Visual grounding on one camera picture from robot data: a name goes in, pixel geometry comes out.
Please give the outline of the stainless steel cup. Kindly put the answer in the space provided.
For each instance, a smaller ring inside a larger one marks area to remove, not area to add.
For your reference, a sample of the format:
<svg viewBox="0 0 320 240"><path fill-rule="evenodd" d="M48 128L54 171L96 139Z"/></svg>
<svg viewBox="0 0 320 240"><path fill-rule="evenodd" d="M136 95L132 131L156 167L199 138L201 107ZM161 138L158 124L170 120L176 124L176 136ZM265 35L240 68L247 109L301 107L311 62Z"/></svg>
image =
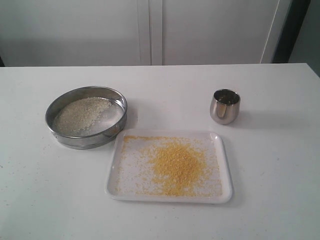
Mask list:
<svg viewBox="0 0 320 240"><path fill-rule="evenodd" d="M210 116L218 124L228 125L236 120L240 112L240 95L230 89L214 92L210 104Z"/></svg>

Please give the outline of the round steel mesh sieve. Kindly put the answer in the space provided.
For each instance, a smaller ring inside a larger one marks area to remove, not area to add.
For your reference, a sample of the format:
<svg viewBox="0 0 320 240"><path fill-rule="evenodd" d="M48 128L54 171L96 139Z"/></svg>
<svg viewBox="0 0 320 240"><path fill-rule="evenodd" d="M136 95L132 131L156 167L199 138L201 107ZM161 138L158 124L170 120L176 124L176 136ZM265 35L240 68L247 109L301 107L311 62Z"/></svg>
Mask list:
<svg viewBox="0 0 320 240"><path fill-rule="evenodd" d="M60 144L77 150L103 146L127 123L128 102L117 90L104 86L73 89L47 108L45 123Z"/></svg>

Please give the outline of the sifted yellow millet grains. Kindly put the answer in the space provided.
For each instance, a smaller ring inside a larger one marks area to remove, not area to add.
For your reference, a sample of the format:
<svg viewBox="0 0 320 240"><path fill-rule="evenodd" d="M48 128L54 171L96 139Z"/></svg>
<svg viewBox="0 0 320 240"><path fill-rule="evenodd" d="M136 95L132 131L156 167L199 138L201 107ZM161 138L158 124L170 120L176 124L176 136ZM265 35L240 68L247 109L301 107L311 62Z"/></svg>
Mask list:
<svg viewBox="0 0 320 240"><path fill-rule="evenodd" d="M117 194L220 197L216 149L210 140L168 136L124 137L114 190Z"/></svg>

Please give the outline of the white rectangular plastic tray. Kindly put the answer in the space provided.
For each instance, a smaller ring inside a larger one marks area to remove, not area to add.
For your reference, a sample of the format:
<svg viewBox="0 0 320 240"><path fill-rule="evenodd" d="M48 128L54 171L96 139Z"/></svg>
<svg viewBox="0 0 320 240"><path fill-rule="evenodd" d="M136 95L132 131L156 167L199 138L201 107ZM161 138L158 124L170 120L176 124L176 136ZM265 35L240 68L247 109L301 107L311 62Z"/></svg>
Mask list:
<svg viewBox="0 0 320 240"><path fill-rule="evenodd" d="M127 129L115 141L106 192L116 200L224 204L233 185L212 131Z"/></svg>

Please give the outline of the yellow white grain pile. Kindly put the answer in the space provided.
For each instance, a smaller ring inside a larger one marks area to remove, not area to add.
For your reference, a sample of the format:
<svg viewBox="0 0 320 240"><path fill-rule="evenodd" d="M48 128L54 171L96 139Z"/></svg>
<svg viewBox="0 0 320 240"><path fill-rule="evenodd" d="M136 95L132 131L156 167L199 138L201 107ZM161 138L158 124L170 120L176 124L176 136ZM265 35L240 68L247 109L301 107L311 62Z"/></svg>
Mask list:
<svg viewBox="0 0 320 240"><path fill-rule="evenodd" d="M65 106L53 120L52 128L65 136L79 137L88 131L98 118L111 106L101 97L87 97Z"/></svg>

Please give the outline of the dark vertical post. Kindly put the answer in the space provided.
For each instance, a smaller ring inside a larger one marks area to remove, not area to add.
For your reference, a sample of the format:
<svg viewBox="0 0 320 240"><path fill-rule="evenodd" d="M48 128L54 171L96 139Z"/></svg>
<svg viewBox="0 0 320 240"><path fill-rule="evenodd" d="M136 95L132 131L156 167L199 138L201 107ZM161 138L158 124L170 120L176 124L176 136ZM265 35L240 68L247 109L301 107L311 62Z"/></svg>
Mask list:
<svg viewBox="0 0 320 240"><path fill-rule="evenodd" d="M311 0L292 0L272 57L273 64L289 62Z"/></svg>

